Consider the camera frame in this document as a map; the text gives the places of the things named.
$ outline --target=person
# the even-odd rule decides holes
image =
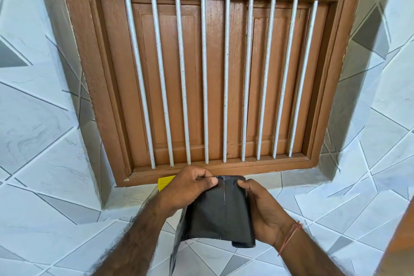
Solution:
[[[183,168],[144,206],[93,276],[145,276],[166,219],[217,183],[217,178],[207,169]],[[299,228],[292,235],[296,222],[264,187],[252,179],[238,180],[238,185],[248,193],[256,239],[279,253],[284,246],[281,256],[292,276],[345,276],[306,231]]]

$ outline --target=person's left arm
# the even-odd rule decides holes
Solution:
[[[217,185],[204,168],[187,166],[159,192],[135,218],[121,241],[93,276],[145,276],[165,220],[191,204],[202,192]]]

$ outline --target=hand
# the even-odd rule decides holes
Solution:
[[[279,250],[284,235],[288,233],[295,221],[269,191],[255,180],[238,180],[237,184],[248,193],[256,239]]]
[[[176,211],[190,205],[201,193],[217,183],[218,179],[207,169],[189,165],[181,169],[158,195],[169,216],[173,216]]]

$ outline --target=person's left hand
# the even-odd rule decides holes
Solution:
[[[171,182],[158,193],[169,216],[190,205],[205,190],[217,185],[218,179],[205,168],[185,166]]]

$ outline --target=person's right hand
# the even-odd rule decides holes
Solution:
[[[284,235],[288,233],[295,221],[269,191],[255,180],[238,180],[237,184],[248,193],[256,239],[279,250]]]

